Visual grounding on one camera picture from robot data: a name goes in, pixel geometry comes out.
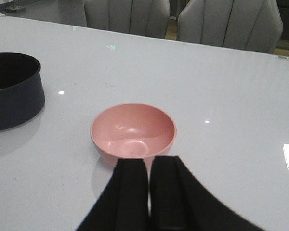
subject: bowl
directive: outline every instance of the bowl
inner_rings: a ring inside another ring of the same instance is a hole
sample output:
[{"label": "bowl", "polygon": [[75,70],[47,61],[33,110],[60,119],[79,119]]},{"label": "bowl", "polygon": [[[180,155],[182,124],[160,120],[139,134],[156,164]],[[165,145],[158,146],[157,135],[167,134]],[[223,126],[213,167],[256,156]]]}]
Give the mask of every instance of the bowl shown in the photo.
[{"label": "bowl", "polygon": [[142,103],[125,103],[102,111],[90,134],[100,155],[111,165],[119,158],[142,158],[147,166],[156,155],[166,155],[176,137],[176,126],[164,111]]},{"label": "bowl", "polygon": [[0,53],[0,130],[33,118],[45,104],[36,58]]}]

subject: bowl rim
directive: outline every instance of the bowl rim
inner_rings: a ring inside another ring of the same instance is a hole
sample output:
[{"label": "bowl rim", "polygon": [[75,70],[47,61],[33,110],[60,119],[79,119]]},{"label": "bowl rim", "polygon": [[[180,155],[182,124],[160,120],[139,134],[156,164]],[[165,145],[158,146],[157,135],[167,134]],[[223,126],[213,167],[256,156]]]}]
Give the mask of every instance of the bowl rim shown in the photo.
[{"label": "bowl rim", "polygon": [[38,65],[38,68],[36,70],[35,73],[33,73],[29,78],[25,79],[24,81],[20,82],[20,83],[17,83],[15,85],[12,85],[12,86],[9,86],[7,88],[0,88],[0,91],[5,91],[5,90],[8,90],[8,89],[13,89],[13,88],[16,88],[18,87],[19,85],[22,85],[23,83],[29,81],[31,78],[33,78],[34,76],[36,76],[37,74],[40,73],[40,69],[41,69],[41,66],[40,66],[40,62],[37,58],[31,56],[31,55],[28,55],[28,54],[23,54],[23,53],[17,53],[17,52],[0,52],[0,55],[15,55],[15,56],[24,56],[26,58],[29,58],[31,60],[33,60],[34,62],[37,63]]},{"label": "bowl rim", "polygon": [[104,153],[106,153],[106,154],[109,154],[109,155],[114,156],[114,157],[117,157],[117,158],[123,158],[123,157],[120,156],[120,155],[111,154],[111,153],[105,151],[105,150],[104,150],[103,148],[101,148],[99,145],[97,145],[97,143],[96,143],[96,141],[95,141],[95,139],[94,139],[94,137],[93,137],[92,127],[93,127],[93,124],[94,124],[94,122],[96,121],[96,119],[97,119],[102,113],[104,113],[105,111],[107,111],[107,110],[109,110],[109,109],[111,109],[111,108],[114,108],[114,107],[123,106],[123,105],[131,105],[131,104],[139,104],[139,105],[143,105],[143,106],[149,106],[149,107],[152,107],[152,108],[155,108],[155,109],[161,111],[163,114],[165,114],[165,115],[171,120],[171,123],[172,123],[172,125],[173,125],[173,130],[174,130],[174,132],[173,132],[173,137],[172,137],[171,141],[168,143],[168,145],[167,145],[166,147],[164,147],[162,150],[158,151],[157,153],[154,153],[154,154],[151,154],[151,155],[147,155],[147,156],[145,156],[145,157],[143,157],[143,158],[140,158],[140,157],[139,157],[139,159],[147,159],[147,158],[150,158],[150,157],[153,157],[153,156],[157,156],[157,155],[160,155],[161,153],[163,153],[165,150],[169,149],[169,148],[172,146],[172,144],[173,144],[173,142],[174,142],[174,140],[175,140],[175,138],[176,138],[176,136],[177,136],[177,127],[176,127],[176,124],[175,124],[174,120],[172,119],[172,117],[171,117],[168,113],[166,113],[164,110],[162,110],[162,109],[160,109],[160,108],[158,108],[158,107],[152,106],[152,105],[150,105],[150,104],[146,104],[146,103],[121,103],[121,104],[116,104],[116,105],[113,105],[113,106],[111,106],[111,107],[108,107],[108,108],[104,109],[104,110],[101,111],[99,114],[97,114],[97,116],[92,120],[91,125],[90,125],[90,136],[91,136],[91,139],[92,139],[92,141],[93,141],[93,144],[96,145],[99,149],[101,149],[101,150],[102,150]]}]

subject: wooden floor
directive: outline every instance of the wooden floor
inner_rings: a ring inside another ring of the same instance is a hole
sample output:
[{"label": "wooden floor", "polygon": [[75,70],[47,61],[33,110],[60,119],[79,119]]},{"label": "wooden floor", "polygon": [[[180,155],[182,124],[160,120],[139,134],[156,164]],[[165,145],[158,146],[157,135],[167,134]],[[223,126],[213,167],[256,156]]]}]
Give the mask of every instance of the wooden floor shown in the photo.
[{"label": "wooden floor", "polygon": [[[177,39],[177,22],[173,19],[169,20],[166,39],[168,40]],[[289,50],[283,48],[276,48],[274,54],[289,57]]]}]

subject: chair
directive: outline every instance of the chair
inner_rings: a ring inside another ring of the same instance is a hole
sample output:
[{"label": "chair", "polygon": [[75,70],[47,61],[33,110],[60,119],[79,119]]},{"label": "chair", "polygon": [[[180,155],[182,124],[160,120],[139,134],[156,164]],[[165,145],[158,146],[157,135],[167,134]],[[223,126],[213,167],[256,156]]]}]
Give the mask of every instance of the chair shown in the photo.
[{"label": "chair", "polygon": [[179,14],[186,6],[188,0],[169,0],[170,3],[170,17],[178,20]]},{"label": "chair", "polygon": [[169,0],[86,0],[87,27],[165,38]]},{"label": "chair", "polygon": [[276,0],[190,0],[177,40],[273,53],[282,29]]}]

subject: table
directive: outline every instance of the table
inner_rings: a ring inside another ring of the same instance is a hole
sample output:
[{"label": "table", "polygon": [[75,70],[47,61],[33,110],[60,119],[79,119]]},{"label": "table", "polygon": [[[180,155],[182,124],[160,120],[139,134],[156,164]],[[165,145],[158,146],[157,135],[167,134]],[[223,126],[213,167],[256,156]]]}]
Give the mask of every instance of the table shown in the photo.
[{"label": "table", "polygon": [[113,169],[90,123],[131,102],[172,116],[169,155],[220,201],[263,229],[289,231],[289,59],[2,17],[6,51],[40,61],[46,104],[0,131],[0,231],[74,230]]}]

